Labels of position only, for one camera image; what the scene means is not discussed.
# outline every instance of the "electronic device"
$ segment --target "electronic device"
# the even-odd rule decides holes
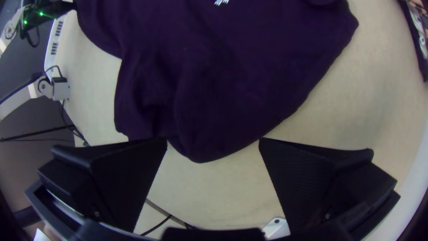
[[[166,152],[154,139],[86,148],[56,146],[26,195],[65,240],[151,240],[132,233]],[[284,218],[263,229],[172,229],[161,240],[357,241],[400,196],[396,180],[371,163],[373,151],[334,150],[262,138],[259,150]]]
[[[34,42],[31,39],[29,31],[36,29],[38,33],[39,25],[60,18],[54,21],[53,28],[56,30],[54,33],[51,32],[54,37],[49,41],[51,44],[48,46],[50,55],[47,55],[48,59],[45,61],[53,63],[59,41],[58,27],[62,27],[64,23],[64,17],[61,16],[73,7],[72,3],[62,0],[35,0],[32,4],[19,8],[0,33],[0,58],[17,36],[27,39],[31,46],[36,47],[38,41]],[[67,100],[70,96],[70,86],[59,68],[58,72],[59,76],[55,77],[53,68],[49,68],[47,73],[44,71],[34,73],[27,82],[11,89],[6,96],[0,97],[0,121],[29,99],[46,96],[53,100]]]

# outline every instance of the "dark purple shirt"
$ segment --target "dark purple shirt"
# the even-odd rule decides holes
[[[345,0],[75,0],[82,31],[122,59],[115,125],[208,162],[292,115],[350,42]]]

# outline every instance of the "black cable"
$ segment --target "black cable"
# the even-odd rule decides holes
[[[61,76],[61,77],[63,78],[62,73],[61,73],[61,70],[59,69],[59,66],[58,66],[58,65],[54,65],[54,66],[50,67],[49,69],[45,70],[45,74],[47,75],[47,72],[48,72],[48,71],[50,71],[50,70],[51,70],[51,69],[53,69],[53,68],[57,68],[57,69],[58,69],[59,76]]]
[[[148,231],[144,232],[141,234],[141,236],[146,236],[149,233],[155,231],[156,229],[158,229],[160,226],[162,226],[164,223],[166,223],[166,221],[168,221],[170,218],[172,217],[172,215],[170,214],[168,217],[166,217],[162,222],[160,222],[158,225],[154,226],[153,228],[149,229]]]
[[[188,224],[188,223],[186,223],[186,222],[183,222],[184,223],[184,226],[186,227],[186,229],[188,229],[188,230],[195,230],[195,229],[198,229],[198,228],[196,228],[195,226],[192,226],[192,225],[190,225],[190,224]]]
[[[31,140],[12,140],[12,141],[6,141],[6,142],[31,142],[31,141],[64,141],[64,142],[71,142],[74,143],[73,141],[69,141],[66,139],[31,139]]]
[[[17,140],[17,139],[32,137],[32,136],[36,136],[36,135],[42,135],[42,134],[45,134],[45,133],[50,133],[50,132],[54,132],[54,131],[69,129],[71,127],[74,127],[74,125],[66,125],[66,126],[61,126],[61,127],[55,127],[55,128],[51,128],[51,129],[48,129],[48,130],[42,130],[42,131],[32,132],[32,133],[28,133],[28,134],[24,134],[24,135],[18,135],[18,136],[14,136],[14,137],[0,138],[0,142],[8,142],[8,141],[13,141],[13,140]]]
[[[25,38],[27,39],[28,44],[30,44],[30,46],[32,46],[33,48],[36,48],[37,46],[39,46],[39,43],[40,43],[39,26],[36,27],[36,33],[37,33],[37,38],[38,38],[36,44],[33,43],[32,39],[30,37],[30,34],[28,32],[25,33]]]
[[[66,101],[64,100],[63,102],[62,102],[62,105],[60,105],[59,103],[58,103],[58,110],[59,110],[59,112],[60,112],[60,115],[61,115],[61,119],[62,119],[62,121],[64,122],[64,124],[65,125],[67,125],[67,122],[66,122],[66,119],[64,118],[64,105],[65,105],[65,103],[66,103]],[[75,128],[69,128],[69,130],[75,135],[75,136],[77,136],[79,139],[81,139],[84,143],[84,145],[85,146],[89,146],[89,143],[88,143],[88,141],[85,139],[85,137],[82,135],[82,133],[80,133],[80,131],[77,129],[77,127],[75,127]]]

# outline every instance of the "white logo print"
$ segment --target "white logo print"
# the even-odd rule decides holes
[[[214,4],[216,6],[220,6],[220,4],[222,4],[222,3],[227,4],[228,2],[229,2],[229,0],[216,0]]]

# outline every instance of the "metal bracket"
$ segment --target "metal bracket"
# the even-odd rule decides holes
[[[262,230],[266,240],[273,240],[290,235],[290,228],[287,220],[274,218]]]

